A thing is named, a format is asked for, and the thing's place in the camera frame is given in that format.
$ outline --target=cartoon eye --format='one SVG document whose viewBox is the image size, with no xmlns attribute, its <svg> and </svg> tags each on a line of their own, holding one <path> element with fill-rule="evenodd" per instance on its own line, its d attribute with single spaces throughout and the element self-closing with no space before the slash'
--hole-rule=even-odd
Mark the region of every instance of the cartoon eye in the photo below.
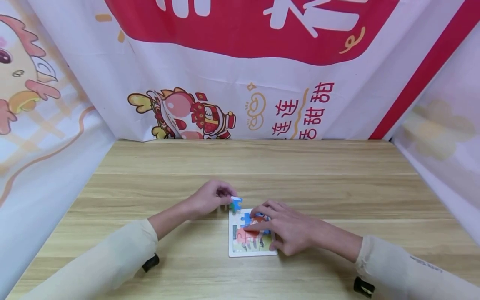
<svg viewBox="0 0 480 300">
<path fill-rule="evenodd" d="M 8 53 L 7 50 L 0 48 L 0 63 L 8 64 L 11 62 L 12 62 L 12 56 L 10 55 L 10 53 Z"/>
</svg>

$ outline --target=hand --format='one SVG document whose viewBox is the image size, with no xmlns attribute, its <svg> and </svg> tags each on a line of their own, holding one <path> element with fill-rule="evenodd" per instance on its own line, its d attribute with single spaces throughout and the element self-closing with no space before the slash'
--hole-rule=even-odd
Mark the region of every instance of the hand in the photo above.
<svg viewBox="0 0 480 300">
<path fill-rule="evenodd" d="M 252 210 L 250 216 L 262 213 L 270 221 L 246 226 L 246 231 L 271 230 L 281 237 L 270 245 L 270 250 L 279 249 L 285 255 L 294 255 L 311 246 L 317 246 L 315 233 L 329 230 L 332 225 L 301 214 L 282 202 L 268 200 Z"/>
<path fill-rule="evenodd" d="M 216 210 L 221 205 L 232 203 L 232 196 L 237 196 L 237 191 L 224 181 L 210 180 L 202 185 L 192 196 L 182 202 L 190 211 L 192 219 L 204 216 Z"/>
</svg>

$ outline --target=jigsaw puzzle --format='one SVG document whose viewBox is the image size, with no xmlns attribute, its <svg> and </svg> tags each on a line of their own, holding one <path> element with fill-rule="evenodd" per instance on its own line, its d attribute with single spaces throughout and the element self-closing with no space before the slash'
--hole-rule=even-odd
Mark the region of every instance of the jigsaw puzzle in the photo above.
<svg viewBox="0 0 480 300">
<path fill-rule="evenodd" d="M 252 232 L 243 228 L 250 224 L 265 222 L 269 217 L 256 214 L 250 217 L 251 209 L 241 209 L 228 216 L 228 254 L 230 257 L 277 255 L 278 252 L 270 251 L 270 244 L 275 240 L 275 234 L 269 230 Z"/>
<path fill-rule="evenodd" d="M 236 213 L 237 211 L 241 210 L 240 203 L 243 202 L 243 198 L 232 197 L 232 200 L 233 200 L 233 203 L 230 204 L 230 209 L 233 211 L 233 213 Z"/>
</svg>

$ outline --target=red banner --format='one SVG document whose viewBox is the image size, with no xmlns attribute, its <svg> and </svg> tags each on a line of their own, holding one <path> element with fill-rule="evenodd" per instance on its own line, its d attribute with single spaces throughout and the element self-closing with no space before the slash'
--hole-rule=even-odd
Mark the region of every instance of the red banner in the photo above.
<svg viewBox="0 0 480 300">
<path fill-rule="evenodd" d="M 135 40 L 324 66 L 360 56 L 399 0 L 105 2 L 125 34 Z"/>
</svg>

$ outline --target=table surface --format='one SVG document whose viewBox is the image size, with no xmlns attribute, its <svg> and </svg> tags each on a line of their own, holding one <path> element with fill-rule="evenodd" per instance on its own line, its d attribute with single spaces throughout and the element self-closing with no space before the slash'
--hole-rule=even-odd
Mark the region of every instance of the table surface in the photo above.
<svg viewBox="0 0 480 300">
<path fill-rule="evenodd" d="M 373 234 L 480 285 L 480 251 L 391 143 L 118 141 L 8 299 L 17 299 L 131 220 L 210 178 L 254 207 L 278 199 L 359 235 Z M 102 299 L 364 299 L 354 266 L 322 250 L 228 257 L 228 215 L 213 212 L 158 244 L 160 265 Z"/>
</svg>

